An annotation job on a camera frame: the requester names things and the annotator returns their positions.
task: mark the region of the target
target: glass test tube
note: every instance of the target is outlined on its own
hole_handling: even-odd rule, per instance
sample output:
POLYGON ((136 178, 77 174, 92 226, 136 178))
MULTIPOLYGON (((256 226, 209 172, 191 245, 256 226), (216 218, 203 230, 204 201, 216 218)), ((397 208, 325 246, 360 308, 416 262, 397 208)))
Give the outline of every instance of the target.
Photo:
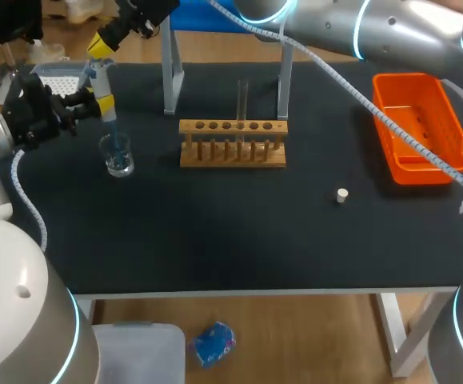
MULTIPOLYGON (((244 127, 244 121, 247 115, 247 95, 249 93, 249 82, 247 80, 240 80, 238 82, 238 98, 237 98, 237 127, 244 127)), ((244 142, 244 135, 238 134, 236 141, 241 140, 244 142)))

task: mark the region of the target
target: cable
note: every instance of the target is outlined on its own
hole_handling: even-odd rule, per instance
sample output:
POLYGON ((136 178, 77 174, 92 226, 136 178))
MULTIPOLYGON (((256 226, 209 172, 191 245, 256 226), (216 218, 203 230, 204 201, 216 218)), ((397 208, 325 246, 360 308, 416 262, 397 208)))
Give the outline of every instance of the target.
POLYGON ((23 150, 19 150, 14 156, 13 162, 10 166, 10 178, 13 181, 13 185, 16 189, 16 192, 18 193, 18 196, 26 205, 26 207, 30 210, 32 216, 34 216, 36 222, 38 223, 39 230, 41 231, 41 250, 44 253, 46 251, 46 245, 48 244, 48 231, 46 230, 45 221, 42 219, 41 214, 34 206, 34 204, 32 204, 32 201, 26 195, 25 191, 22 188, 22 184, 18 179, 18 166, 24 154, 25 152, 23 152, 23 150))
POLYGON ((332 66, 324 62, 318 55, 311 52, 308 48, 303 46, 300 42, 293 40, 287 36, 281 36, 280 34, 276 34, 275 32, 270 32, 268 30, 263 30, 261 28, 257 28, 256 26, 251 26, 247 24, 231 12, 229 12, 226 8, 221 6, 215 0, 207 0, 208 3, 226 16, 232 22, 238 24, 242 28, 252 32, 253 34, 260 34, 261 36, 265 36, 267 38, 271 38, 273 40, 278 40, 280 42, 284 42, 286 44, 290 44, 291 46, 297 48, 298 50, 304 52, 305 54, 309 55, 314 62, 316 62, 331 78, 333 78, 340 86, 345 88, 347 92, 349 92, 352 96, 354 96, 373 116, 376 116, 383 122, 391 131, 393 131, 399 138, 401 138, 405 143, 409 146, 414 148, 419 154, 421 154, 426 160, 430 163, 434 164, 437 168, 442 170, 445 174, 450 176, 453 180, 458 182, 460 185, 463 186, 463 174, 455 170, 451 165, 442 161, 438 156, 436 156, 433 152, 425 148, 422 144, 420 144, 413 136, 405 132, 397 123, 387 117, 381 110, 375 106, 368 98, 366 98, 361 92, 359 92, 352 84, 350 84, 345 78, 343 78, 332 66))

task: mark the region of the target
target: orange basket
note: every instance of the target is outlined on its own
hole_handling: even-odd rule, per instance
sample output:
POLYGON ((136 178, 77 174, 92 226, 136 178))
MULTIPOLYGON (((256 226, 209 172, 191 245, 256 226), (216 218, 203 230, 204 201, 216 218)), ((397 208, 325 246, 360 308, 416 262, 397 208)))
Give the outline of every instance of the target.
MULTIPOLYGON (((378 74, 373 103, 439 158, 463 172, 463 130, 441 82, 427 74, 378 74)), ((402 185, 448 184, 451 177, 375 118, 393 179, 402 185)))

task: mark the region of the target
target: wooden floor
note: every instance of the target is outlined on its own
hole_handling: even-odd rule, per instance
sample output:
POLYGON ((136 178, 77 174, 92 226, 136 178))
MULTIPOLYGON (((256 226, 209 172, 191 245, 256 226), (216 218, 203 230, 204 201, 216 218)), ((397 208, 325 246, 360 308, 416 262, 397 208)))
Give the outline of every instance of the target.
MULTIPOLYGON (((46 40, 60 42, 72 59, 84 59, 98 22, 81 27, 48 21, 46 40)), ((186 62, 278 61, 280 49, 249 35, 179 34, 186 62)), ((17 56, 23 42, 13 44, 17 56)), ((350 60, 322 53, 328 61, 350 60)), ((129 36, 116 53, 118 62, 159 62, 160 39, 129 36)), ((407 320, 422 295, 399 295, 407 320)), ((429 384, 426 363, 408 380, 393 380, 377 305, 369 295, 287 296, 268 298, 182 298, 99 302, 96 321, 175 324, 187 340, 216 320, 231 326, 237 347, 211 370, 188 359, 189 384, 429 384)))

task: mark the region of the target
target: small white cap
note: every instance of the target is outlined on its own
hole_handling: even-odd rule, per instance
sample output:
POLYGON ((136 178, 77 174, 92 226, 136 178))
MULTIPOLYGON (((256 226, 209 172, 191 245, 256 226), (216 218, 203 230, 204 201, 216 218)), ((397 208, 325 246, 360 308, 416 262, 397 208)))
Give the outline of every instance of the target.
POLYGON ((340 188, 339 190, 337 190, 336 201, 345 202, 345 199, 347 198, 348 195, 349 195, 348 190, 346 190, 345 188, 340 188))

